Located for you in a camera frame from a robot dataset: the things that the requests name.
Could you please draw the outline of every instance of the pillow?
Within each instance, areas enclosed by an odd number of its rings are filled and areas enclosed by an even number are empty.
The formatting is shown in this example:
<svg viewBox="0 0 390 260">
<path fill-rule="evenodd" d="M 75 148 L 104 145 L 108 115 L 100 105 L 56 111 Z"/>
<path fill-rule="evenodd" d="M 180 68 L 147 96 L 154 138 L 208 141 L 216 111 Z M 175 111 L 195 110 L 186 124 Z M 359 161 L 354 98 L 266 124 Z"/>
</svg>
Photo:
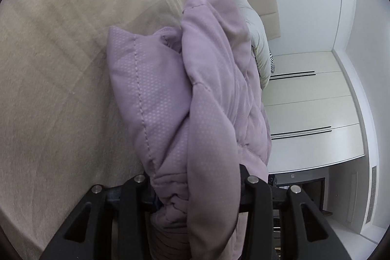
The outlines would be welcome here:
<svg viewBox="0 0 390 260">
<path fill-rule="evenodd" d="M 260 75 L 260 86 L 262 89 L 268 85 L 271 73 L 274 73 L 275 66 L 273 57 L 268 47 L 268 41 L 263 22 L 257 12 L 249 5 L 247 0 L 235 0 L 245 22 L 248 26 L 252 40 L 252 47 L 256 58 L 257 69 Z"/>
</svg>

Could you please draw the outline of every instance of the silver screw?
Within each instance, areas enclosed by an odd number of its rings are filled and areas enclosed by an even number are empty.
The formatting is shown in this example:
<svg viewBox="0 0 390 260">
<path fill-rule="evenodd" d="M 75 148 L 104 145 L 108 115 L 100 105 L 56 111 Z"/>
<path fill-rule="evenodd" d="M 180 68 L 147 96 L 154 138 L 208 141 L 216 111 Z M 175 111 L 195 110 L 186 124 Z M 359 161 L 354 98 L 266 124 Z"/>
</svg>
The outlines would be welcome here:
<svg viewBox="0 0 390 260">
<path fill-rule="evenodd" d="M 142 183 L 143 181 L 145 181 L 145 175 L 143 175 L 143 174 L 138 174 L 138 175 L 134 178 L 134 181 L 137 182 L 137 183 Z"/>
<path fill-rule="evenodd" d="M 251 175 L 251 176 L 248 176 L 247 180 L 249 183 L 255 184 L 259 181 L 259 178 L 257 176 Z"/>
<path fill-rule="evenodd" d="M 102 189 L 103 188 L 101 187 L 101 185 L 94 185 L 94 186 L 92 186 L 91 191 L 94 194 L 98 194 L 101 192 Z"/>
<path fill-rule="evenodd" d="M 301 193 L 301 188 L 298 185 L 290 186 L 290 190 L 295 194 Z"/>
</svg>

